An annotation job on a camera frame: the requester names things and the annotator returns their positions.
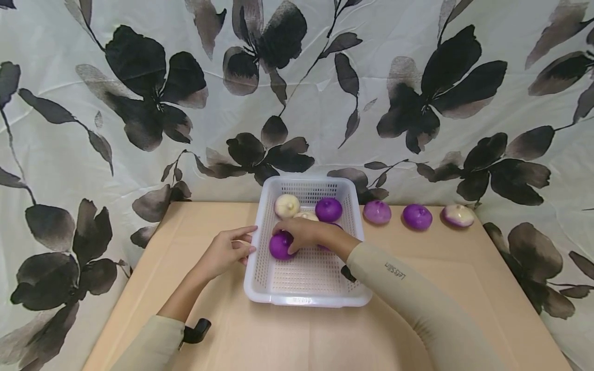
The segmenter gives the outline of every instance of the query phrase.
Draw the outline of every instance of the black clip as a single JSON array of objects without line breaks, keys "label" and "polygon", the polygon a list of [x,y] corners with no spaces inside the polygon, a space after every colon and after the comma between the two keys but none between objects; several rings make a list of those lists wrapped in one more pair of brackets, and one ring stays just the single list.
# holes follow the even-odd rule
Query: black clip
[{"label": "black clip", "polygon": [[183,342],[188,344],[200,343],[202,340],[204,340],[204,337],[206,336],[206,333],[208,332],[208,329],[210,329],[211,325],[212,324],[208,319],[200,318],[196,324],[196,327],[191,328],[186,326],[184,328]]}]

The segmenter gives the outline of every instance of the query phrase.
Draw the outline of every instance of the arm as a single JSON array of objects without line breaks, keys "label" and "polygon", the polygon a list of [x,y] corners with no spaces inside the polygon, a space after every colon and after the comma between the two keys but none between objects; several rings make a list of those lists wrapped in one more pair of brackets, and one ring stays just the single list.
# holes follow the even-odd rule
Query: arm
[{"label": "arm", "polygon": [[255,226],[220,232],[192,270],[184,277],[156,316],[113,365],[112,371],[162,371],[177,352],[184,338],[185,322],[194,303],[212,279],[226,272],[234,262],[247,264],[255,247],[248,233]]},{"label": "arm", "polygon": [[419,335],[436,371],[505,370],[462,308],[401,260],[331,224],[297,218],[280,222],[275,227],[278,229],[300,236],[290,253],[316,244],[334,252],[354,277],[396,310]]}]

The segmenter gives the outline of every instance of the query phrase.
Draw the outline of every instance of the sleeve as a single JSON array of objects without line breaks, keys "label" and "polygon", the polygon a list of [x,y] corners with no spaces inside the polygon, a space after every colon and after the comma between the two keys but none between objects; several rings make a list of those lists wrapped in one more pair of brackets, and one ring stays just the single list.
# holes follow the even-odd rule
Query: sleeve
[{"label": "sleeve", "polygon": [[347,266],[408,322],[436,371],[506,370],[468,314],[413,268],[365,242],[351,252]]},{"label": "sleeve", "polygon": [[111,370],[165,370],[184,339],[184,328],[180,321],[152,316]]}]

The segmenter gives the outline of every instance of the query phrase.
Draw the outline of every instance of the wooden table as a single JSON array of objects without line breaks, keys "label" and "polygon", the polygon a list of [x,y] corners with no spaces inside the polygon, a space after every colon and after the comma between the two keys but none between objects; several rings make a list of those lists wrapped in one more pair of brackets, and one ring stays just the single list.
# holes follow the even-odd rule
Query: wooden table
[{"label": "wooden table", "polygon": [[[120,297],[84,370],[108,370],[223,229],[252,224],[257,204],[179,202],[169,207]],[[569,371],[538,315],[480,223],[454,230],[435,217],[425,232],[395,216],[384,227],[364,222],[367,241],[418,269],[481,327],[510,370]],[[432,370],[404,320],[374,296],[363,308],[281,307],[253,303],[244,268],[212,281],[188,323],[212,321],[205,340],[185,344],[174,370]]]}]

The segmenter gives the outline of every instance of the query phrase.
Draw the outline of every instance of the hand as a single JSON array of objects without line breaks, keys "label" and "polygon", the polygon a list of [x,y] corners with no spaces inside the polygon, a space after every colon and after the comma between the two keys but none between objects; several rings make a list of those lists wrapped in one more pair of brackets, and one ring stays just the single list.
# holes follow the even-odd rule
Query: hand
[{"label": "hand", "polygon": [[236,261],[247,265],[248,255],[256,251],[256,248],[240,241],[252,243],[252,236],[248,233],[256,229],[257,226],[249,226],[219,232],[193,271],[212,280],[229,270]]},{"label": "hand", "polygon": [[276,234],[281,230],[286,230],[293,236],[293,243],[289,247],[289,254],[291,255],[306,246],[321,244],[321,240],[324,239],[323,237],[328,234],[332,235],[342,231],[340,228],[332,224],[305,218],[282,220],[276,224],[272,230],[272,234]]}]

